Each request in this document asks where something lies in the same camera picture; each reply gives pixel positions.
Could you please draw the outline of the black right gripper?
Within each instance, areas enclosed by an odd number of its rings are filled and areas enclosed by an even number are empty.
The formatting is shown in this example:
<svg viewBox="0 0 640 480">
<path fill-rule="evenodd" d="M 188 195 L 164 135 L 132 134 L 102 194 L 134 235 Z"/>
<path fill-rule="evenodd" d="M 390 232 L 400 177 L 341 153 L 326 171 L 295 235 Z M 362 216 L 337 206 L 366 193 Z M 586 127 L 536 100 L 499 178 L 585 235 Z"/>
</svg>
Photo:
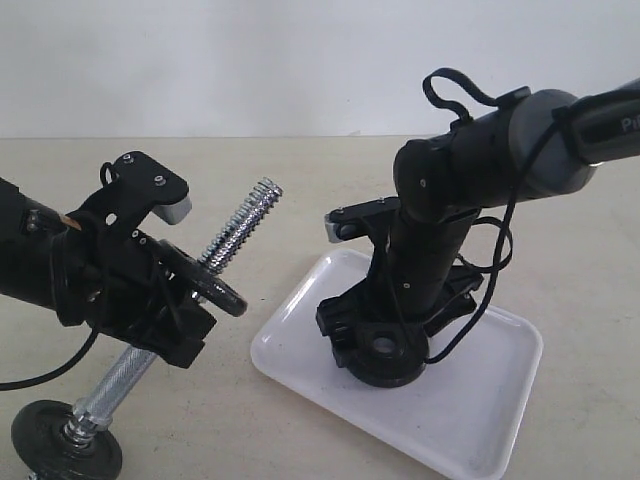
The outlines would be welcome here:
<svg viewBox="0 0 640 480">
<path fill-rule="evenodd" d="M 376 264 L 365 279 L 318 305 L 316 321 L 339 367 L 417 369 L 429 354 L 426 336 L 477 308 L 471 293 L 483 274 L 473 265 L 447 271 L 412 265 L 408 274 L 395 278 L 394 273 Z"/>
</svg>

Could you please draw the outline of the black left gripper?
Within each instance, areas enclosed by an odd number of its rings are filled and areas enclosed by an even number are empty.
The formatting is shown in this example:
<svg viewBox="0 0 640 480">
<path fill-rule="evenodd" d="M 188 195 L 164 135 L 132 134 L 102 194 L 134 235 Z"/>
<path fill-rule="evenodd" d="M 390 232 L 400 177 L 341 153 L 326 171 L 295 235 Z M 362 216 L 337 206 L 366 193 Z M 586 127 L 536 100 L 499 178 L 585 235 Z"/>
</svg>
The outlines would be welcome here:
<svg viewBox="0 0 640 480">
<path fill-rule="evenodd" d="M 86 323 L 182 369 L 217 323 L 151 239 L 109 250 L 100 233 L 64 228 L 49 240 L 49 291 L 62 325 Z"/>
</svg>

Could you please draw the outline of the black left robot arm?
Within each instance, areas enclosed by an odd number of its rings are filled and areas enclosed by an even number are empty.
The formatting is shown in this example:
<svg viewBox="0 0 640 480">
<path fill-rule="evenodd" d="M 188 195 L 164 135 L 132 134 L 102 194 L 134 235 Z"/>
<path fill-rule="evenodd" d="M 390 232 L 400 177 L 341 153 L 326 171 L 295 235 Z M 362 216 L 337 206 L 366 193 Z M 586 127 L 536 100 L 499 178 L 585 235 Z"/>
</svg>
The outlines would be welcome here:
<svg viewBox="0 0 640 480">
<path fill-rule="evenodd" d="M 188 368 L 216 324 L 193 259 L 138 226 L 157 206 L 116 180 L 64 216 L 1 182 L 1 292 Z"/>
</svg>

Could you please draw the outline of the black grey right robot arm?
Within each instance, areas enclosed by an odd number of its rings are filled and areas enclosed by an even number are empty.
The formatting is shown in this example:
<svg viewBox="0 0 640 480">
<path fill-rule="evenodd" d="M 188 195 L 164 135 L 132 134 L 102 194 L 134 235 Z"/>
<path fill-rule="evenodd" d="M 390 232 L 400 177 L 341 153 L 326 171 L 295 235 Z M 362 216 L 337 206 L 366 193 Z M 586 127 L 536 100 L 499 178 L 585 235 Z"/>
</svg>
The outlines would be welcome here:
<svg viewBox="0 0 640 480">
<path fill-rule="evenodd" d="M 437 76 L 489 112 L 473 117 L 425 79 L 430 103 L 456 116 L 448 132 L 397 152 L 394 196 L 325 218 L 332 241 L 365 237 L 374 251 L 363 280 L 319 303 L 318 327 L 339 367 L 387 388 L 442 360 L 429 342 L 450 323 L 479 322 L 488 304 L 472 294 L 492 294 L 510 262 L 518 203 L 577 192 L 601 164 L 639 153 L 637 81 L 583 98 L 526 87 L 491 97 L 459 71 Z"/>
</svg>

